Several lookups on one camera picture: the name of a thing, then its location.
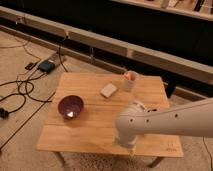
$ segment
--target black cable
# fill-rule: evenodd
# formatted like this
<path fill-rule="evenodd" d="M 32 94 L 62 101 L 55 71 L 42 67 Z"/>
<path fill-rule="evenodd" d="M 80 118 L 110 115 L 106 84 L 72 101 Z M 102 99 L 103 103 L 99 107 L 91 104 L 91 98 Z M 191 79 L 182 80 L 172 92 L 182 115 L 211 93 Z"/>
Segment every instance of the black cable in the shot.
<path fill-rule="evenodd" d="M 49 99 L 51 99 L 54 96 L 55 92 L 47 99 L 47 101 Z M 8 142 L 10 142 L 10 140 L 27 124 L 27 122 L 33 117 L 35 116 L 35 114 L 45 105 L 46 103 L 44 102 L 43 104 L 41 104 L 41 106 L 35 111 L 33 112 L 33 114 L 7 139 L 7 141 L 0 147 L 0 151 L 5 147 L 5 145 L 8 144 Z"/>
<path fill-rule="evenodd" d="M 206 148 L 206 151 L 207 151 L 207 153 L 208 153 L 208 155 L 210 157 L 210 161 L 211 161 L 211 169 L 210 170 L 213 171 L 212 155 L 211 155 L 211 153 L 209 151 L 209 148 L 208 148 L 208 146 L 206 144 L 205 137 L 203 137 L 203 144 L 204 144 L 204 146 Z"/>
<path fill-rule="evenodd" d="M 12 110 L 12 111 L 7 112 L 8 114 L 17 112 L 17 111 L 20 110 L 20 109 L 25 105 L 25 103 L 26 103 L 25 94 L 20 93 L 20 87 L 21 87 L 21 85 L 22 85 L 23 83 L 26 83 L 26 81 L 18 81 L 17 79 L 16 79 L 16 81 L 10 81 L 10 82 L 7 82 L 7 83 L 4 83 L 4 84 L 1 84 L 1 85 L 0 85 L 0 87 L 1 87 L 1 86 L 5 86 L 5 85 L 8 85 L 8 84 L 14 84 L 14 83 L 16 83 L 17 86 L 18 86 L 18 87 L 17 87 L 18 93 L 11 93 L 11 94 L 9 94 L 9 95 L 7 95 L 7 96 L 2 96 L 2 98 L 0 99 L 0 102 L 3 102 L 4 100 L 6 100 L 6 99 L 8 99 L 8 98 L 10 98 L 10 97 L 12 97 L 12 96 L 21 96 L 21 97 L 23 97 L 23 99 L 24 99 L 23 103 L 22 103 L 18 108 L 14 109 L 14 110 Z M 32 86 L 32 88 L 31 88 L 30 90 L 28 90 L 28 93 L 31 93 L 31 92 L 34 90 L 34 85 L 33 85 L 33 83 L 31 83 L 31 82 L 28 81 L 26 84 L 30 84 L 30 85 Z"/>
<path fill-rule="evenodd" d="M 0 84 L 0 87 L 2 87 L 2 86 L 5 86 L 5 85 L 9 85 L 9 84 L 14 84 L 14 83 L 24 83 L 24 82 L 30 82 L 30 81 L 34 81 L 34 80 L 38 80 L 39 78 L 41 78 L 43 75 L 45 75 L 45 74 L 42 74 L 42 75 L 40 75 L 40 76 L 38 76 L 38 77 L 36 77 L 36 78 L 30 78 L 30 79 L 27 79 L 27 80 L 17 80 L 17 81 L 9 81 L 9 82 L 6 82 L 6 83 L 3 83 L 3 84 Z"/>
<path fill-rule="evenodd" d="M 61 64 L 61 66 L 64 68 L 64 71 L 65 71 L 65 72 L 68 72 L 68 70 L 67 70 L 66 67 L 64 66 L 63 61 L 62 61 L 62 59 L 61 59 L 61 46 L 62 46 L 62 43 L 63 43 L 65 40 L 66 40 L 66 38 L 64 38 L 64 39 L 62 40 L 62 42 L 59 44 L 59 47 L 58 47 L 58 56 L 59 56 L 60 64 Z"/>
<path fill-rule="evenodd" d="M 26 97 L 25 97 L 24 95 L 22 95 L 22 94 L 19 94 L 19 93 L 9 94 L 8 96 L 5 96 L 5 97 L 3 97 L 2 99 L 0 99 L 0 102 L 1 102 L 1 101 L 4 101 L 4 100 L 6 100 L 6 99 L 8 99 L 9 97 L 12 97 L 12 96 L 21 96 L 21 97 L 24 98 L 24 101 L 23 101 L 23 103 L 22 103 L 18 108 L 14 109 L 14 110 L 12 110 L 12 111 L 8 111 L 9 114 L 14 113 L 14 112 L 17 112 L 17 111 L 20 110 L 20 109 L 25 105 L 25 103 L 26 103 Z"/>

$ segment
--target cup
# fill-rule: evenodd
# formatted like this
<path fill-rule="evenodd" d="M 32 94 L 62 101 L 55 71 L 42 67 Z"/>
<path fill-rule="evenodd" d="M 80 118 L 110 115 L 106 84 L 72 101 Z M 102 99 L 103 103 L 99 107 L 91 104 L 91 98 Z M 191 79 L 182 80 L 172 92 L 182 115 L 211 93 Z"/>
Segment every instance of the cup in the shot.
<path fill-rule="evenodd" d="M 124 73 L 123 79 L 123 89 L 127 92 L 130 92 L 139 79 L 139 74 L 135 71 L 127 71 Z"/>

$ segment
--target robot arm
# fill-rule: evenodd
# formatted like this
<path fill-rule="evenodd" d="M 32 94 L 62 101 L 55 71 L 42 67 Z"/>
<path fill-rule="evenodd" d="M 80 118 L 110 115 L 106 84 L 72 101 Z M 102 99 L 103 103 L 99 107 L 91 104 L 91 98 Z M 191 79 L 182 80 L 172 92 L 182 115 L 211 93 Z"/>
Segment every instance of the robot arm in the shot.
<path fill-rule="evenodd" d="M 213 98 L 161 111 L 149 111 L 134 101 L 116 119 L 115 141 L 133 148 L 139 134 L 213 137 Z"/>

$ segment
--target cord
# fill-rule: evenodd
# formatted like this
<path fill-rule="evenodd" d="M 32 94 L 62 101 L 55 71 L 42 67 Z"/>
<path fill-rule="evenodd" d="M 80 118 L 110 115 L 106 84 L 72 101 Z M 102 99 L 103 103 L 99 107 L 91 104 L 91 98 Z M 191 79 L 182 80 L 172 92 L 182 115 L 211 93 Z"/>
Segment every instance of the cord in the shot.
<path fill-rule="evenodd" d="M 9 84 L 14 84 L 14 83 L 16 83 L 16 84 L 17 84 L 17 88 L 16 88 L 16 89 L 18 90 L 18 93 L 11 93 L 11 94 L 9 94 L 9 95 L 7 95 L 7 96 L 5 96 L 5 97 L 2 97 L 2 98 L 0 99 L 0 102 L 4 101 L 4 100 L 6 100 L 6 99 L 8 99 L 9 97 L 12 97 L 12 96 L 21 96 L 21 97 L 23 97 L 23 99 L 24 99 L 23 103 L 22 103 L 17 109 L 14 109 L 14 110 L 12 110 L 12 111 L 7 112 L 8 114 L 17 112 L 18 110 L 20 110 L 20 109 L 25 105 L 25 103 L 26 103 L 26 96 L 25 96 L 25 95 L 30 94 L 30 93 L 34 90 L 34 87 L 35 87 L 34 84 L 33 84 L 32 82 L 30 82 L 29 80 L 31 80 L 31 81 L 37 80 L 37 79 L 41 78 L 41 77 L 44 75 L 44 74 L 42 74 L 42 75 L 40 75 L 40 76 L 38 76 L 38 77 L 36 77 L 36 78 L 31 78 L 31 77 L 36 73 L 36 71 L 37 71 L 37 70 L 35 70 L 35 71 L 27 78 L 27 80 L 19 81 L 19 80 L 16 79 L 16 81 L 6 82 L 6 83 L 3 83 L 3 84 L 0 85 L 0 87 L 1 87 L 1 86 L 5 86 L 5 85 L 9 85 Z M 31 88 L 30 90 L 26 90 L 26 89 L 25 89 L 25 93 L 22 93 L 21 90 L 20 90 L 20 88 L 21 88 L 21 85 L 22 85 L 23 83 L 25 83 L 25 86 L 26 86 L 27 84 L 30 84 L 30 85 L 32 86 L 32 88 Z"/>
<path fill-rule="evenodd" d="M 50 95 L 50 97 L 48 97 L 47 101 L 50 100 L 53 96 L 54 96 L 55 92 L 52 93 Z M 45 105 L 46 103 L 44 102 L 43 104 L 41 104 L 41 106 L 35 111 L 33 112 L 33 114 L 7 139 L 7 141 L 0 147 L 0 151 L 5 147 L 5 145 L 8 144 L 8 142 L 10 142 L 10 140 L 28 123 L 28 121 L 35 116 L 35 114 Z"/>
<path fill-rule="evenodd" d="M 24 95 L 22 95 L 22 94 L 19 94 L 19 93 L 9 94 L 8 96 L 5 96 L 5 97 L 3 97 L 2 99 L 0 99 L 0 102 L 1 102 L 1 101 L 4 101 L 4 100 L 6 100 L 7 98 L 12 97 L 12 96 L 21 96 L 21 97 L 23 97 L 24 101 L 23 101 L 23 103 L 22 103 L 17 109 L 14 109 L 14 110 L 12 110 L 12 111 L 9 111 L 8 114 L 17 112 L 17 111 L 20 110 L 20 109 L 25 105 L 25 103 L 26 103 L 26 97 L 25 97 Z"/>
<path fill-rule="evenodd" d="M 64 66 L 63 61 L 62 61 L 62 59 L 61 59 L 61 46 L 62 46 L 62 43 L 63 43 L 65 40 L 66 40 L 66 38 L 64 38 L 64 39 L 62 40 L 62 42 L 59 44 L 59 47 L 58 47 L 58 56 L 59 56 L 60 64 L 61 64 L 61 66 L 64 68 L 64 71 L 65 71 L 65 72 L 68 72 L 68 70 L 67 70 L 66 67 Z"/>
<path fill-rule="evenodd" d="M 18 41 L 18 42 L 20 42 L 20 43 L 23 43 L 21 40 L 19 40 L 18 38 L 16 38 L 15 35 L 14 35 L 14 38 L 16 39 L 16 41 Z M 39 63 L 39 62 L 41 61 L 41 58 L 39 58 L 38 56 L 36 56 L 36 55 L 34 55 L 33 53 L 29 52 L 29 50 L 26 48 L 26 46 L 22 46 L 22 47 L 23 47 L 24 51 L 25 51 L 28 55 L 30 55 L 30 56 L 32 56 L 32 57 L 38 59 L 37 63 Z"/>
<path fill-rule="evenodd" d="M 211 153 L 209 151 L 209 148 L 208 148 L 208 146 L 206 144 L 205 137 L 203 137 L 203 144 L 204 144 L 204 146 L 206 148 L 206 151 L 207 151 L 207 153 L 208 153 L 208 155 L 210 157 L 210 161 L 211 161 L 211 169 L 210 170 L 213 171 L 212 155 L 211 155 Z"/>

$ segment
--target white object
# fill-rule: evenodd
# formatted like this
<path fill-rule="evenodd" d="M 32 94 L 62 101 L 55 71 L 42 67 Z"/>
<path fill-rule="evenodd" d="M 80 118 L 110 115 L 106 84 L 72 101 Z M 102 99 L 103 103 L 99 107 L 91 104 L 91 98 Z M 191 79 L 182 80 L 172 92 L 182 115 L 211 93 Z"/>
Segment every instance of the white object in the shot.
<path fill-rule="evenodd" d="M 139 79 L 139 74 L 135 71 L 127 71 L 123 75 L 123 89 L 125 91 L 131 91 Z"/>
<path fill-rule="evenodd" d="M 117 87 L 109 83 L 101 90 L 101 95 L 103 95 L 106 98 L 109 98 L 114 92 L 116 92 L 116 90 Z"/>
<path fill-rule="evenodd" d="M 125 148 L 133 148 L 137 135 L 147 133 L 213 137 L 213 98 L 160 111 L 149 111 L 134 101 L 116 119 L 115 127 L 115 141 Z"/>

